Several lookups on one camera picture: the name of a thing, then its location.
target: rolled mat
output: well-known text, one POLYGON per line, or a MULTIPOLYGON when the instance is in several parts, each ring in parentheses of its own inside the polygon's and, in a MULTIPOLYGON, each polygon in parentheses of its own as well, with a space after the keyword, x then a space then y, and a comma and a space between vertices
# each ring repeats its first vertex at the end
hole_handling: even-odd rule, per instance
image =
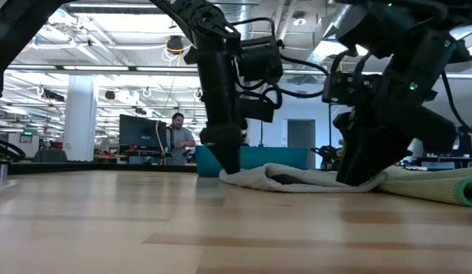
POLYGON ((472 206, 472 168, 445 171, 387 169, 377 190, 458 206, 472 206))
POLYGON ((283 193, 366 193, 381 191, 458 206, 472 206, 472 168, 446 171, 411 171, 389 167, 360 186, 336 182, 335 172, 299 170, 265 164, 219 179, 237 186, 283 193))

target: gray door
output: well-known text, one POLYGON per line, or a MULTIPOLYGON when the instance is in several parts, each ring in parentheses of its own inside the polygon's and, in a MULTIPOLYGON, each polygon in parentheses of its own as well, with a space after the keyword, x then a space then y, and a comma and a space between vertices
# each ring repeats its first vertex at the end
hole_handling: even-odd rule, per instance
POLYGON ((315 168, 315 154, 310 151, 315 148, 315 120, 289 119, 287 147, 307 148, 307 168, 315 168))

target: computer monitor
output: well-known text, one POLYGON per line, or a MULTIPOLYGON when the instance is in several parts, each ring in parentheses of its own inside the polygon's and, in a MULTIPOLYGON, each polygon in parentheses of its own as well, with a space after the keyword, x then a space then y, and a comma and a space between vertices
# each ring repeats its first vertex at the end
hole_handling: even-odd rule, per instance
POLYGON ((167 147, 167 124, 141 117, 120 115, 120 145, 139 145, 161 149, 167 147))

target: teal bin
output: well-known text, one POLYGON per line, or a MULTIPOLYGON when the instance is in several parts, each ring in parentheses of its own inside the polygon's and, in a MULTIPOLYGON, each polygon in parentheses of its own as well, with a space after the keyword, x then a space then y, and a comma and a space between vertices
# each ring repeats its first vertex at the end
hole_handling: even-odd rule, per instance
MULTIPOLYGON (((240 165, 242 169, 261 167, 264 164, 284 164, 307 169, 307 148, 260 148, 241 147, 240 165)), ((218 177, 222 167, 206 146, 196 147, 197 174, 201 177, 218 177)))

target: wooden table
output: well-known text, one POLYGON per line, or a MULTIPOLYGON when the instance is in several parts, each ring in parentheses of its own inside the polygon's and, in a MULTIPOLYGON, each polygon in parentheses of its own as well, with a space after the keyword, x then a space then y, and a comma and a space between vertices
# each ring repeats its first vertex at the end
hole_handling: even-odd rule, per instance
POLYGON ((10 176, 0 274, 472 273, 472 209, 195 174, 10 176))

